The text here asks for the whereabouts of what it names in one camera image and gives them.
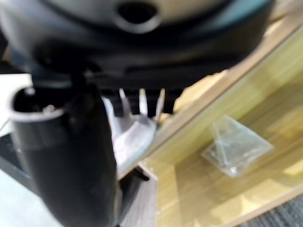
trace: wooden shelf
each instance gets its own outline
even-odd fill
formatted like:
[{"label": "wooden shelf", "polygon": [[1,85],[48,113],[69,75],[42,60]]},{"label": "wooden shelf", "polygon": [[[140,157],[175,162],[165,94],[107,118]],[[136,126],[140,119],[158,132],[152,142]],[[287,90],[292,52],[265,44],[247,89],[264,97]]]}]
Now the wooden shelf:
[{"label": "wooden shelf", "polygon": [[[177,129],[184,121],[145,161],[159,180],[158,227],[232,227],[303,193],[303,28],[296,19],[168,123]],[[211,123],[224,114],[275,147],[235,179],[200,157]]]}]

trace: round hole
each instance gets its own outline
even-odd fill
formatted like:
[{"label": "round hole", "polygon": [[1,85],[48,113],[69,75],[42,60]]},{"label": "round hole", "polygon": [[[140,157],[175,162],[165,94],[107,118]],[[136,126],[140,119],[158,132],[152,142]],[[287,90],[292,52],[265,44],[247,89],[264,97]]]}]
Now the round hole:
[{"label": "round hole", "polygon": [[143,24],[157,15],[154,6],[144,2],[127,2],[118,7],[119,15],[132,24]]}]

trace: wooden board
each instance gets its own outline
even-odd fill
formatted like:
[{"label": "wooden board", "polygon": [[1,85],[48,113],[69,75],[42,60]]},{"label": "wooden board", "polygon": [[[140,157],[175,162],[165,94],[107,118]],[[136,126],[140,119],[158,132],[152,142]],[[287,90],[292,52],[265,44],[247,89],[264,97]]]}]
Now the wooden board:
[{"label": "wooden board", "polygon": [[[146,160],[159,179],[158,227],[231,227],[303,192],[303,28],[262,63],[252,59],[257,66],[243,63],[249,73]],[[275,146],[237,179],[199,156],[211,142],[210,124],[223,114]]]}]

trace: black plastic housing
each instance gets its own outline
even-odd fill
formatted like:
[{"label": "black plastic housing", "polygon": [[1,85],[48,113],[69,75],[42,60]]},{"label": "black plastic housing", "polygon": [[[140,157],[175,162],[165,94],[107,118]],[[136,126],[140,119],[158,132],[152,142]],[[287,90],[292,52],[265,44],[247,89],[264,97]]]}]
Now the black plastic housing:
[{"label": "black plastic housing", "polygon": [[122,208],[107,114],[92,91],[23,89],[11,103],[19,159],[66,227],[116,226]]},{"label": "black plastic housing", "polygon": [[142,35],[29,2],[2,0],[1,6],[3,32],[26,58],[68,75],[92,70],[99,88],[181,89],[250,54],[275,0],[230,0],[207,15]]}]

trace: clear plastic bag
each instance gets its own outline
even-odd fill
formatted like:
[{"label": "clear plastic bag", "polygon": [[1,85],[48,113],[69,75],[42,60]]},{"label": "clear plastic bag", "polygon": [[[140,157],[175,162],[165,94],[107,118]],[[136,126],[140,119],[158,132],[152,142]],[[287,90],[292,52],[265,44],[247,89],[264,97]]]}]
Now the clear plastic bag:
[{"label": "clear plastic bag", "polygon": [[244,172],[273,146],[229,116],[213,123],[214,144],[202,156],[231,177]]}]

